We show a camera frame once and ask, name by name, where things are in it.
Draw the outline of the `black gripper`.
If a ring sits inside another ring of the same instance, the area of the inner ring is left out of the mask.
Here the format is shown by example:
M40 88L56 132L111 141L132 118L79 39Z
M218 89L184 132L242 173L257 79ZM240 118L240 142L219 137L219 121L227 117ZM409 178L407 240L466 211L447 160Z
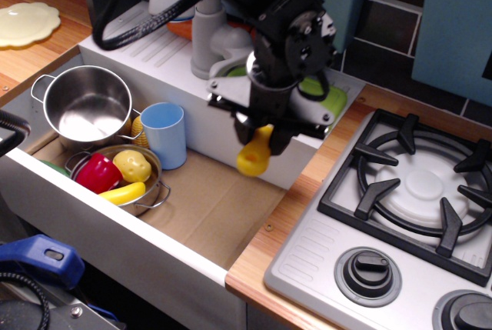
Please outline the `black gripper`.
M254 53L244 64L210 78L207 90L209 104L234 117L234 130L242 145L253 139L256 128L274 126L271 155L281 155L299 134L325 138L335 121L334 107L327 106L335 97L324 72L275 88Z

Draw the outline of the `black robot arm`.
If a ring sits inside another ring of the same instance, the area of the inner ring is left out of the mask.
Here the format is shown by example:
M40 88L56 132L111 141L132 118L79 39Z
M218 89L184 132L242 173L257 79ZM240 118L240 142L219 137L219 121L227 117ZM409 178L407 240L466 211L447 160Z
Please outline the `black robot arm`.
M229 111L239 142L249 143L256 129L272 125L268 143L280 155L291 138L304 134L323 139L323 115L309 116L294 95L321 102L330 91L324 70L333 62L336 30L324 0L226 0L255 30L247 74L237 78L213 75L209 104Z

